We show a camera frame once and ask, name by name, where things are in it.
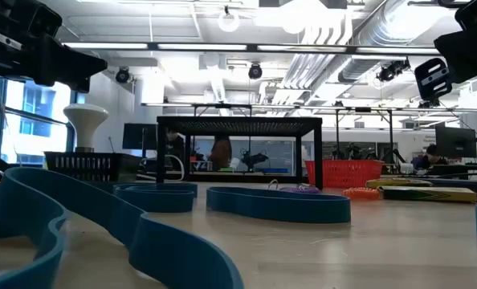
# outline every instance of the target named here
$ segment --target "orange object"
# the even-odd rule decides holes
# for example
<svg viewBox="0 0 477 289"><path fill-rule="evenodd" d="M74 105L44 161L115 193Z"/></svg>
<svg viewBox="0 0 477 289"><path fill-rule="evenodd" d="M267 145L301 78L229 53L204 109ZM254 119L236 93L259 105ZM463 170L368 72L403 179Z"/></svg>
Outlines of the orange object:
<svg viewBox="0 0 477 289"><path fill-rule="evenodd" d="M368 189L368 188L351 188L345 189L342 192L344 197L349 197L353 200L379 200L380 192L377 189Z"/></svg>
<svg viewBox="0 0 477 289"><path fill-rule="evenodd" d="M315 161L305 161L310 185L316 184ZM322 160L324 187L351 188L364 187L365 182L381 177L381 161L332 161Z"/></svg>

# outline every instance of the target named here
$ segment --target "table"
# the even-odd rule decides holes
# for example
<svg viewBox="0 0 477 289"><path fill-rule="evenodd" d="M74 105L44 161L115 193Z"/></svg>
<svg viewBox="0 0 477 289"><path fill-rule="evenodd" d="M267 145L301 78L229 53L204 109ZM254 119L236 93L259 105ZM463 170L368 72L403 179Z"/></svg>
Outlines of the table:
<svg viewBox="0 0 477 289"><path fill-rule="evenodd" d="M157 147L157 182L165 179L165 130L170 128L185 136L185 178L190 179L190 138L192 136L279 136L296 139L296 175L276 177L280 182L303 182L301 138L314 133L315 159L322 159L322 119L316 117L233 117L233 116L159 116ZM316 187L323 188L322 161L316 161ZM241 177L232 176L235 181Z"/></svg>

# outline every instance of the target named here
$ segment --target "person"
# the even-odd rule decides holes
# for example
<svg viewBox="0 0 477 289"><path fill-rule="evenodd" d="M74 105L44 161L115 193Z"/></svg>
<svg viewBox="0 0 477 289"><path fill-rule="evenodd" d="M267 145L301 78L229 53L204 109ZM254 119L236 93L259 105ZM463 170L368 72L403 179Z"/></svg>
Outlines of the person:
<svg viewBox="0 0 477 289"><path fill-rule="evenodd" d="M215 136L214 146L208 156L212 162L213 170L228 168L231 161L231 141L229 136Z"/></svg>
<svg viewBox="0 0 477 289"><path fill-rule="evenodd" d="M426 149L426 155L414 163L415 169L429 169L433 165L448 165L447 161L437 154L436 144L430 144Z"/></svg>
<svg viewBox="0 0 477 289"><path fill-rule="evenodd" d="M167 130L167 153L168 155L173 155L178 157L180 161L183 161L185 155L185 142L181 136L177 134L174 130ZM181 170L181 165L179 161L171 160L173 163L173 169L176 171Z"/></svg>

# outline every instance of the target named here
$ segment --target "security camera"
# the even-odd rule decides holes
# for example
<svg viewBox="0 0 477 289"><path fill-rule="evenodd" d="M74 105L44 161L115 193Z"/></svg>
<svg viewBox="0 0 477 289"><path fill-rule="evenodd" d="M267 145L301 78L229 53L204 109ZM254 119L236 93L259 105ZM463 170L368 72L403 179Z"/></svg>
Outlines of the security camera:
<svg viewBox="0 0 477 289"><path fill-rule="evenodd" d="M381 82L388 82L409 69L411 69L411 66L408 59L405 61L393 61L390 65L382 67L376 78Z"/></svg>
<svg viewBox="0 0 477 289"><path fill-rule="evenodd" d="M251 64L251 68L249 68L249 78L250 79L259 79L262 77L262 68L260 67L259 63Z"/></svg>
<svg viewBox="0 0 477 289"><path fill-rule="evenodd" d="M132 82L133 77L129 73L129 67L119 67L119 71L116 73L116 81L118 83L127 84Z"/></svg>

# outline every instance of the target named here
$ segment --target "yellow board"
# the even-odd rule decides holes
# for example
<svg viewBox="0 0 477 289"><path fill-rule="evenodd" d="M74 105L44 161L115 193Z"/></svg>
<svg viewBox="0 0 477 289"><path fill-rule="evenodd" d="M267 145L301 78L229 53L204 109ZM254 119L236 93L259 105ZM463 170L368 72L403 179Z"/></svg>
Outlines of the yellow board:
<svg viewBox="0 0 477 289"><path fill-rule="evenodd" d="M423 186L423 187L433 186L433 184L428 181L405 179L405 178L382 178L382 179L370 180L365 183L365 186L370 189L377 189L382 185L395 185L395 186L404 185L404 186Z"/></svg>
<svg viewBox="0 0 477 289"><path fill-rule="evenodd" d="M386 200L477 202L477 193L466 188L383 185L379 191L381 197Z"/></svg>

